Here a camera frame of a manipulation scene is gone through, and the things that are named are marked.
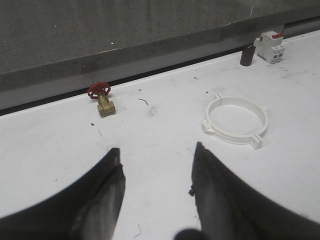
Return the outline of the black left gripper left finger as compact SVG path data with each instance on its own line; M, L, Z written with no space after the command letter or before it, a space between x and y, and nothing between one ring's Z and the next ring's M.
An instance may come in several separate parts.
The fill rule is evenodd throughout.
M126 188L120 149L46 200L0 219L2 240L111 240Z

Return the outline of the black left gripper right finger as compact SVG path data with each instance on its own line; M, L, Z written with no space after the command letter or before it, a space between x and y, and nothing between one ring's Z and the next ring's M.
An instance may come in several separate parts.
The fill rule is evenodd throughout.
M249 186L201 142L196 144L190 195L200 230L187 228L176 240L318 240L319 223L277 204Z

